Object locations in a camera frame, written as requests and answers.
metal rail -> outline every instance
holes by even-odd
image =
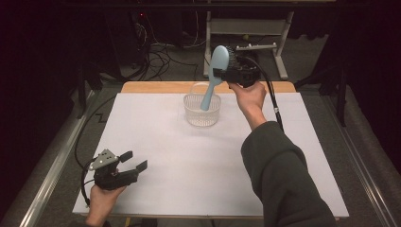
[[[140,10],[190,10],[190,11],[213,11],[213,10],[240,10],[240,11],[262,11],[270,9],[364,9],[369,7],[368,3],[337,3],[331,0],[321,2],[264,2],[264,3],[193,3],[193,4],[134,4],[134,3],[68,3],[59,2],[61,7],[70,9],[88,10],[116,10],[116,9],[140,9]]]
[[[62,170],[64,169],[68,156],[77,141],[77,137],[84,122],[87,119],[88,113],[92,109],[91,107],[93,103],[95,103],[94,99],[96,99],[97,97],[98,94],[95,94],[93,91],[91,91],[91,93],[88,95],[87,101],[89,103],[89,108],[87,108],[87,111],[83,114],[82,118],[78,119],[74,123],[75,126],[70,137],[68,138],[64,146],[62,146],[59,150],[59,153],[55,161],[53,162],[53,165],[50,167],[46,178],[41,185],[41,188],[36,194],[33,202],[30,204],[30,207],[27,210],[26,215],[20,224],[20,227],[35,226],[38,222],[45,206],[47,205],[47,202],[50,199],[51,194],[53,193],[54,188],[56,187],[57,182],[59,181]]]
[[[329,96],[323,96],[323,103],[325,104],[326,108],[330,111],[334,122],[336,123],[342,138],[348,147],[348,154],[350,156],[350,161],[353,164],[354,170],[357,173],[365,191],[366,195],[368,196],[369,200],[375,212],[377,213],[380,222],[385,227],[397,227],[397,223],[395,222],[394,217],[392,216],[392,212],[390,211],[389,207],[387,206],[386,202],[383,199],[382,193],[378,186],[375,183],[372,175],[369,173],[368,168],[366,167],[365,163],[363,162],[362,158],[359,155],[357,147],[351,140],[351,137],[346,128],[344,128],[339,120],[336,117],[336,110],[333,103],[330,100]]]

white table surface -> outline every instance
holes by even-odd
[[[240,155],[251,132],[233,94],[218,94],[218,123],[190,125],[184,117],[184,94],[119,94],[96,149],[133,158],[121,171],[148,160],[148,169],[119,197],[113,215],[133,217],[262,218]],[[309,173],[335,217],[348,217],[339,188],[298,93],[276,94],[286,135],[305,153]],[[264,112],[275,120],[269,96]],[[89,172],[86,181],[93,179]],[[92,184],[86,185],[89,193]],[[79,194],[74,213],[89,211]]]

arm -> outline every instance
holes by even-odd
[[[229,84],[253,130],[241,154],[253,191],[263,203],[265,226],[336,226],[310,178],[303,152],[262,113],[265,87]]]
[[[91,205],[85,223],[72,222],[69,226],[79,227],[102,227],[107,216],[112,212],[118,196],[125,190],[126,186],[115,190],[103,190],[96,184],[91,189]]]

white stand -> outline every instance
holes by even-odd
[[[203,75],[207,77],[209,71],[209,63],[211,60],[211,34],[279,35],[281,39],[278,46],[273,44],[266,45],[262,48],[269,48],[272,50],[280,78],[282,80],[287,80],[288,74],[281,58],[281,53],[286,42],[293,15],[293,11],[289,12],[286,20],[212,19],[211,12],[208,11],[206,18],[206,49],[204,52]]]

hand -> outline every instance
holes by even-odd
[[[262,112],[267,93],[262,83],[257,81],[247,88],[243,88],[236,83],[228,83],[228,85],[235,92],[239,109],[247,118],[251,130],[256,129],[256,127],[267,121]]]
[[[86,224],[90,226],[103,226],[107,216],[112,212],[118,196],[126,189],[126,186],[115,190],[103,190],[96,184],[91,189],[91,205]]]

